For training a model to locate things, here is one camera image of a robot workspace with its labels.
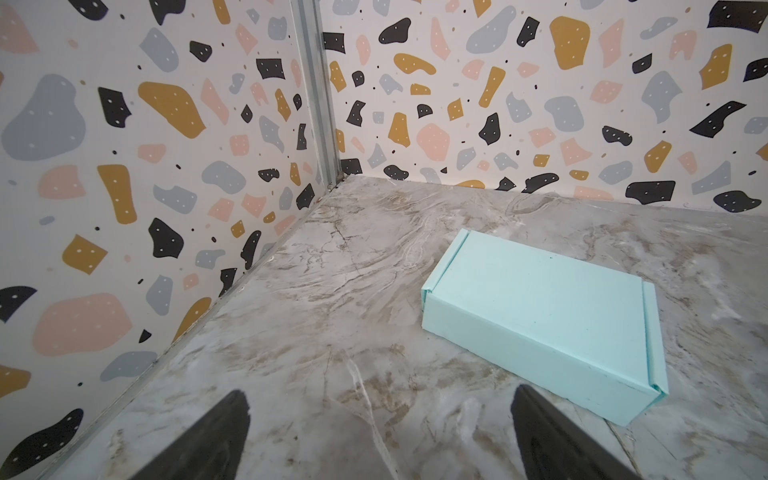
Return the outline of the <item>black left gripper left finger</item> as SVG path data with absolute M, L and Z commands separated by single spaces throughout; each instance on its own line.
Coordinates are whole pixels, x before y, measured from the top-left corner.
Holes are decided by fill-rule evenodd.
M 234 479 L 249 426 L 246 395 L 233 390 L 133 477 Z

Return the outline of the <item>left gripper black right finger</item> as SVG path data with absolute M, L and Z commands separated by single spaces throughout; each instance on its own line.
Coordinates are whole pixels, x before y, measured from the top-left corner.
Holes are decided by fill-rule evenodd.
M 511 414 L 528 479 L 639 477 L 527 384 L 517 387 Z

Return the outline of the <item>mint paper box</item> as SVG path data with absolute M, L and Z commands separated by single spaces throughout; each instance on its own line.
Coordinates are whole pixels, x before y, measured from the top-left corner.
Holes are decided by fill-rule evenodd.
M 421 289 L 422 326 L 619 426 L 668 396 L 654 284 L 462 230 Z

